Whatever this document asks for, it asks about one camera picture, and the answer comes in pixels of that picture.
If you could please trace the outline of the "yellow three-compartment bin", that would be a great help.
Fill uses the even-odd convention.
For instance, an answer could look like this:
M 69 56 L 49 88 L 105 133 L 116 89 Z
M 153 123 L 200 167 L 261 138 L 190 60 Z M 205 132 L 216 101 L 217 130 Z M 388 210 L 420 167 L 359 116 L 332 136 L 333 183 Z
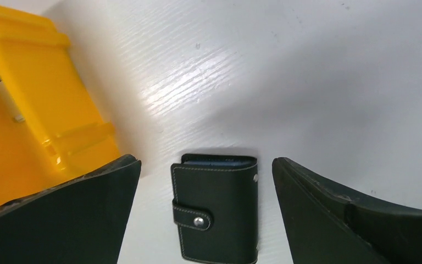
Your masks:
M 25 118 L 13 121 L 0 97 L 0 205 L 120 156 L 69 46 L 51 20 L 0 6 L 0 77 Z

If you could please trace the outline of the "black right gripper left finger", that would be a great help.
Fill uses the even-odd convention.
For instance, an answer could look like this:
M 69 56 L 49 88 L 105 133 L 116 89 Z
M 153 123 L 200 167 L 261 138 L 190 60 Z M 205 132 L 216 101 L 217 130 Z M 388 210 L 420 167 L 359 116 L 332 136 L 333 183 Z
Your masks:
M 141 165 L 123 155 L 0 205 L 0 263 L 117 263 Z

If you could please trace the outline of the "black leather card holder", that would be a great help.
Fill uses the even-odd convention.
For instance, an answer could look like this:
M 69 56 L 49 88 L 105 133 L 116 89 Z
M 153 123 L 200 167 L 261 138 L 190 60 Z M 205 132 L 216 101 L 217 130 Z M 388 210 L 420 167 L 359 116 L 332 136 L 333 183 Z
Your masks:
M 181 256 L 199 263 L 258 260 L 258 160 L 187 153 L 171 165 Z

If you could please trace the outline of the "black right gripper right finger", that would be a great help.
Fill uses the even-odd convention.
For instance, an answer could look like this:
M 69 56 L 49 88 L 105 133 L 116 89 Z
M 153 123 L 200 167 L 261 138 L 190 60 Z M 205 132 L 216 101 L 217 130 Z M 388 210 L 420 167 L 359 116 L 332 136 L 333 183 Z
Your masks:
M 273 160 L 294 263 L 422 263 L 422 210 L 325 178 L 286 157 Z

